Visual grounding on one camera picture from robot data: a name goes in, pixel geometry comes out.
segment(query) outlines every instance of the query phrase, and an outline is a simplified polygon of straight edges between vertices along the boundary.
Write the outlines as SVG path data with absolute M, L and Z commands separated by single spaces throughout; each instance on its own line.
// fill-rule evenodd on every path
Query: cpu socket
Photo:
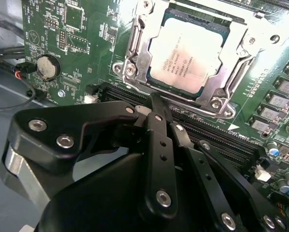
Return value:
M 112 69 L 142 94 L 229 119 L 229 101 L 257 54 L 285 39 L 264 14 L 222 1 L 139 0 L 125 61 Z

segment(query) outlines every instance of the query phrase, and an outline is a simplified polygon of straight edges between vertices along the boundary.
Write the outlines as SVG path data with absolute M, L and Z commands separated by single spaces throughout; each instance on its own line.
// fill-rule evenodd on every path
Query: bolt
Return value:
M 176 127 L 179 131 L 183 131 L 183 130 L 184 130 L 184 128 L 183 128 L 181 125 L 179 125 L 179 124 L 176 125 L 175 127 Z
M 114 71 L 115 71 L 116 73 L 120 73 L 121 70 L 122 70 L 122 69 L 121 69 L 120 65 L 116 64 L 116 65 L 114 66 Z
M 132 108 L 129 108 L 129 107 L 126 107 L 126 111 L 133 114 L 134 113 L 134 110 Z
M 158 203 L 160 203 L 160 205 L 162 207 L 168 208 L 169 206 L 171 206 L 171 198 L 168 195 L 168 193 L 166 193 L 163 190 L 157 191 L 156 199 L 157 199 Z
M 270 41 L 271 41 L 272 44 L 276 44 L 277 42 L 280 41 L 280 36 L 273 35 L 272 37 L 270 37 Z
M 68 135 L 59 136 L 56 139 L 56 143 L 58 144 L 58 146 L 66 149 L 73 147 L 73 145 L 75 144 L 73 138 Z
M 233 112 L 230 110 L 226 110 L 224 113 L 225 117 L 232 117 L 233 116 Z
M 279 226 L 281 226 L 284 230 L 286 229 L 285 224 L 283 223 L 283 221 L 280 218 L 275 217 L 275 220 L 276 220 L 276 222 L 278 223 Z
M 222 106 L 222 102 L 220 100 L 214 100 L 214 101 L 211 102 L 211 106 L 214 109 L 219 109 Z
M 128 64 L 126 68 L 126 74 L 128 76 L 132 76 L 135 73 L 136 73 L 136 67 L 134 66 L 134 64 Z
M 222 221 L 227 226 L 227 228 L 231 231 L 234 231 L 236 229 L 236 223 L 235 221 L 229 216 L 227 213 L 222 214 Z
M 37 132 L 44 131 L 47 129 L 46 123 L 44 121 L 39 120 L 39 119 L 31 120 L 28 123 L 28 126 L 31 130 L 37 131 Z
M 206 149 L 206 150 L 210 150 L 210 146 L 208 144 L 202 144 L 202 146 Z
M 253 44 L 255 42 L 255 38 L 250 38 L 249 39 L 249 44 Z
M 266 222 L 266 224 L 271 228 L 271 229 L 274 229 L 275 228 L 275 225 L 274 225 L 274 222 L 270 219 L 270 217 L 268 217 L 267 215 L 265 215 L 263 217 L 264 221 Z
M 62 89 L 58 90 L 58 93 L 57 95 L 60 97 L 60 98 L 64 98 L 66 96 L 66 93 L 65 91 L 63 91 Z
M 162 121 L 162 117 L 160 117 L 159 115 L 155 115 L 155 118 L 158 120 L 158 121 Z

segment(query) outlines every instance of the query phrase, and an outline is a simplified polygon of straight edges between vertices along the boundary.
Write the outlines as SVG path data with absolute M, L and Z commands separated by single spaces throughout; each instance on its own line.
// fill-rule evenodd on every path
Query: black ram slot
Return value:
M 103 83 L 99 88 L 102 102 L 126 101 L 133 106 L 143 105 L 146 98 L 135 93 Z M 263 147 L 249 143 L 239 137 L 196 121 L 177 112 L 172 112 L 173 120 L 186 129 L 193 143 L 207 140 L 223 157 L 242 174 L 247 174 L 260 157 L 266 155 Z

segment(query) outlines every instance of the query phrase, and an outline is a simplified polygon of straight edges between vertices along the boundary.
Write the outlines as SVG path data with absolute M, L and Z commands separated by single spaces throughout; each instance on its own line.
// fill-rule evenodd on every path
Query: white connector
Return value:
M 260 165 L 256 165 L 255 178 L 257 180 L 267 182 L 271 178 L 271 175 L 266 172 L 263 167 L 261 167 Z
M 84 104 L 96 103 L 97 100 L 98 100 L 97 96 L 92 96 L 92 95 L 85 95 L 84 96 Z

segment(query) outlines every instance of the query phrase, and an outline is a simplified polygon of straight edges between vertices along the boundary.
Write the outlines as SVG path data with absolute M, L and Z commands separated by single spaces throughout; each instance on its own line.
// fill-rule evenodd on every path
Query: red wire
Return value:
M 22 80 L 22 77 L 20 75 L 20 71 L 15 71 L 15 78 L 18 80 Z

